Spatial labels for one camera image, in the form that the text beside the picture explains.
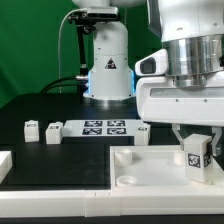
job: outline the black table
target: black table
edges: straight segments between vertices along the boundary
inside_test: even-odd
[[[13,151],[13,168],[0,185],[0,190],[110,189],[109,148],[112,145],[133,145],[133,137],[64,138],[60,145],[46,145],[45,130],[49,123],[96,119],[139,119],[139,117],[134,104],[105,109],[83,104],[76,94],[25,94],[5,105],[0,110],[0,150]],[[28,120],[39,121],[39,143],[24,141],[24,123]],[[150,144],[178,144],[171,125],[152,124]],[[224,216],[29,218],[0,219],[0,222],[223,223]]]

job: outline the black cable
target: black cable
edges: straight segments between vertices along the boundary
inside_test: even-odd
[[[71,76],[71,77],[65,77],[65,78],[57,79],[57,80],[49,83],[47,86],[45,86],[40,91],[40,93],[44,93],[46,89],[48,89],[49,87],[53,86],[54,84],[61,83],[61,82],[64,82],[64,81],[69,81],[69,80],[76,80],[76,76]]]
[[[68,86],[84,86],[83,84],[61,84],[61,85],[54,85],[54,86],[49,86],[48,88],[45,89],[45,91],[41,92],[42,94],[47,93],[49,90],[58,88],[58,87],[68,87]]]

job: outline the warning label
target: warning label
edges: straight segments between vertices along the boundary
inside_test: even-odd
[[[115,63],[114,63],[112,58],[107,63],[105,69],[117,69],[117,67],[116,67],[116,65],[115,65]]]

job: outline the green screen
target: green screen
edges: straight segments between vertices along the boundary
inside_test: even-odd
[[[0,1],[0,107],[15,96],[38,93],[58,79],[58,32],[64,16],[75,9],[71,0]],[[129,31],[129,65],[160,49],[148,30],[146,5],[121,9]],[[92,37],[85,36],[87,64],[92,66]],[[75,25],[66,23],[61,46],[62,77],[79,73]],[[66,88],[64,92],[75,89]]]

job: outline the small white cube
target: small white cube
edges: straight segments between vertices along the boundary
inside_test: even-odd
[[[190,180],[209,183],[212,174],[212,158],[207,152],[211,136],[192,134],[184,139],[185,171]]]
[[[60,144],[62,140],[62,128],[63,123],[56,122],[50,123],[46,130],[46,143],[50,144]]]
[[[27,121],[24,126],[25,142],[38,142],[39,137],[39,124],[38,121]]]
[[[141,124],[137,126],[134,136],[134,145],[148,145],[150,140],[150,129],[149,124]]]

